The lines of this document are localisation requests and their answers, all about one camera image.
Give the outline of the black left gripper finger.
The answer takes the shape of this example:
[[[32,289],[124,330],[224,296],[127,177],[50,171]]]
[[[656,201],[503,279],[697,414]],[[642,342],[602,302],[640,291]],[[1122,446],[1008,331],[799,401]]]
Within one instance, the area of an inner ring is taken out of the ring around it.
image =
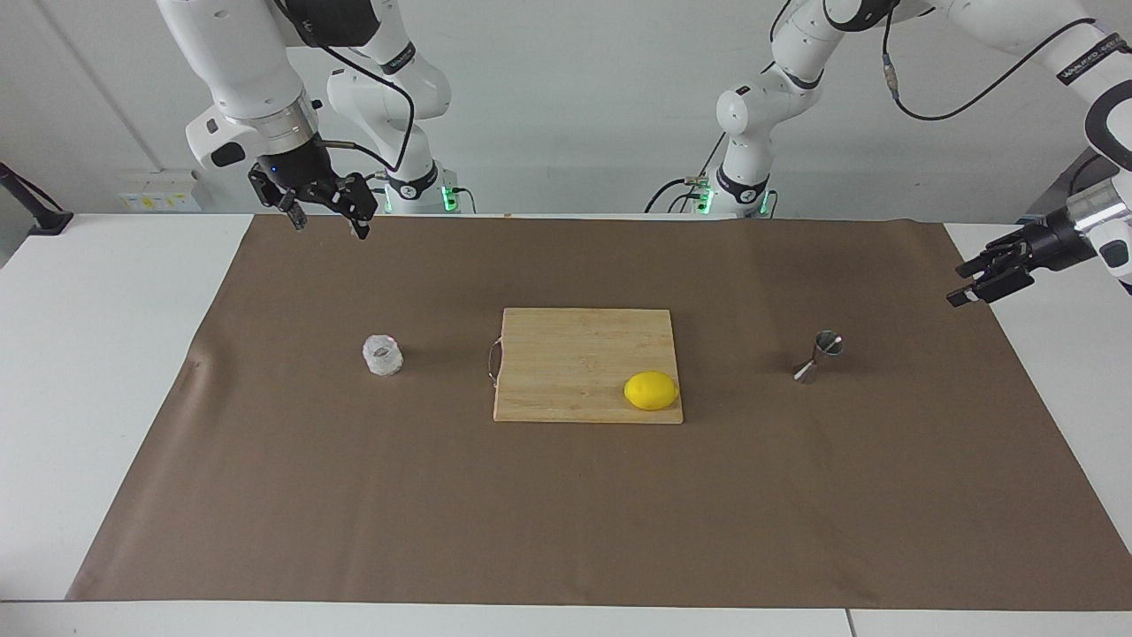
[[[974,279],[946,295],[955,308],[977,302],[990,305],[1035,283],[1024,257],[978,257],[957,266],[955,272],[961,278]]]
[[[1011,233],[994,239],[974,258],[955,266],[960,278],[1006,277],[1007,274],[1026,275],[1031,272],[1031,249],[1027,230],[1019,226]]]

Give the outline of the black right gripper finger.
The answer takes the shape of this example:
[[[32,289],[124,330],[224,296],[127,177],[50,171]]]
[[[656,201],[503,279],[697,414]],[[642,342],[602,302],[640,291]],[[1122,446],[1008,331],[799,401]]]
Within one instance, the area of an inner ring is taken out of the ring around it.
[[[320,196],[323,206],[348,219],[353,234],[365,241],[379,208],[367,179],[360,173],[336,178],[320,186]]]
[[[274,209],[282,212],[286,215],[288,221],[294,226],[295,231],[302,233],[307,226],[308,218],[298,198],[295,198],[293,189],[283,189],[275,186],[275,182],[271,181],[271,178],[264,173],[260,166],[251,166],[249,169],[249,182],[263,207],[274,207]]]

